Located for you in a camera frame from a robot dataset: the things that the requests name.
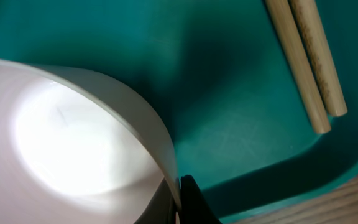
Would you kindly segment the small pink bowl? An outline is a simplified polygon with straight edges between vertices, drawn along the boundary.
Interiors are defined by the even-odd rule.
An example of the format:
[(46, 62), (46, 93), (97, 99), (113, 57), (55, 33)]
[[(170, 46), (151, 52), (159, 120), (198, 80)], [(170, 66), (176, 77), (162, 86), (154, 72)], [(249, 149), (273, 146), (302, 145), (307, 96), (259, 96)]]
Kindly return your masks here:
[(105, 74), (0, 60), (0, 223), (135, 223), (162, 180), (181, 206), (171, 137)]

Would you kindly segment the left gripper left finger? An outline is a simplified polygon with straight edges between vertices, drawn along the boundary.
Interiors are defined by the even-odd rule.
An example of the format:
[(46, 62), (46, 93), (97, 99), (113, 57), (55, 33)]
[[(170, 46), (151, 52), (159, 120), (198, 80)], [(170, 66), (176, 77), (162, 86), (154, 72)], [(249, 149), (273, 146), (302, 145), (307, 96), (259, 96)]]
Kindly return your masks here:
[(165, 179), (135, 224), (176, 224), (176, 205)]

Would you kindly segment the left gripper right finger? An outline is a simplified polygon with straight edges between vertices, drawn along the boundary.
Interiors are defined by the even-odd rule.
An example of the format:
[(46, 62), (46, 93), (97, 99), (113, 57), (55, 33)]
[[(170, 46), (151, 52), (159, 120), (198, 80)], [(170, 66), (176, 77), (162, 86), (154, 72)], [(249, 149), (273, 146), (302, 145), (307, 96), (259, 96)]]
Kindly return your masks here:
[(181, 224), (222, 224), (213, 214), (203, 197), (198, 184), (191, 175), (180, 179), (181, 211), (179, 219)]

